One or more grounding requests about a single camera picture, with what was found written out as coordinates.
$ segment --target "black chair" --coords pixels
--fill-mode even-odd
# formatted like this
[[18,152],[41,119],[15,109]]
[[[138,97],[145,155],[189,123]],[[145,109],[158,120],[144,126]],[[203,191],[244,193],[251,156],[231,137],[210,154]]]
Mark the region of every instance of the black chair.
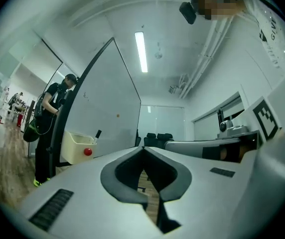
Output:
[[173,140],[172,134],[171,133],[165,133],[164,136],[168,139],[168,140]]
[[156,139],[156,134],[148,133],[147,137],[143,139],[144,145],[148,147],[157,147],[158,140]]
[[164,149],[164,145],[166,142],[173,141],[172,134],[170,134],[170,133],[159,133],[157,135],[157,139],[158,139],[157,147],[160,149]]

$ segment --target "person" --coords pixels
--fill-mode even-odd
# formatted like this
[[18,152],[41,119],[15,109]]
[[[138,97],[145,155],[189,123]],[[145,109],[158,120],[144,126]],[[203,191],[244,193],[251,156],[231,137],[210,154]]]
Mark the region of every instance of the person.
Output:
[[191,6],[208,20],[223,19],[241,12],[253,16],[259,27],[257,34],[271,62],[285,74],[285,22],[276,4],[272,0],[265,1],[271,6],[260,0],[191,0]]
[[5,89],[5,101],[7,101],[8,94],[9,94],[9,88],[6,88]]
[[49,154],[53,128],[60,107],[60,100],[66,95],[66,90],[71,89],[77,83],[75,75],[68,74],[61,84],[53,83],[45,92],[42,101],[44,111],[38,120],[39,141],[35,150],[35,179],[34,185],[40,186],[49,178]]
[[13,105],[20,100],[20,97],[23,96],[23,92],[16,93],[14,96],[11,97],[11,99],[8,102],[9,109],[12,111]]

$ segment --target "black vent grille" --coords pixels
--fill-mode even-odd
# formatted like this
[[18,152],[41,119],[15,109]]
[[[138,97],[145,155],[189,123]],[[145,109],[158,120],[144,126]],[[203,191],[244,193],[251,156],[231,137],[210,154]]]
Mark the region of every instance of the black vent grille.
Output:
[[33,216],[29,219],[34,225],[48,231],[58,215],[62,212],[74,192],[58,190]]
[[227,176],[227,177],[231,177],[231,178],[236,173],[236,172],[233,172],[233,171],[224,170],[224,169],[217,168],[217,167],[212,168],[210,170],[210,172],[217,173],[217,174],[220,174],[220,175],[223,175],[223,176]]

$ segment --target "black t-shirt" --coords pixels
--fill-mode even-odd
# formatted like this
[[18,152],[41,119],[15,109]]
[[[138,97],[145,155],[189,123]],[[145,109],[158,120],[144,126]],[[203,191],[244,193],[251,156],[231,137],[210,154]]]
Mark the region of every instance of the black t-shirt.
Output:
[[[58,91],[58,83],[53,83],[49,88],[46,90],[47,93],[50,93],[52,96],[52,101],[49,103],[51,106],[53,106],[55,109],[59,109],[60,104],[59,101],[63,99],[66,95],[65,91]],[[44,110],[44,115],[47,117],[53,117],[54,114],[50,113],[48,110]]]

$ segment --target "yellow bin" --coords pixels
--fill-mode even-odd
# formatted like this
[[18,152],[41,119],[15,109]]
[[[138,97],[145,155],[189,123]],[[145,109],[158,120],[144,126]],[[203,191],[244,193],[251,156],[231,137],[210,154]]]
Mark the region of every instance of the yellow bin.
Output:
[[96,146],[91,136],[64,131],[61,155],[70,164],[78,164],[93,159]]

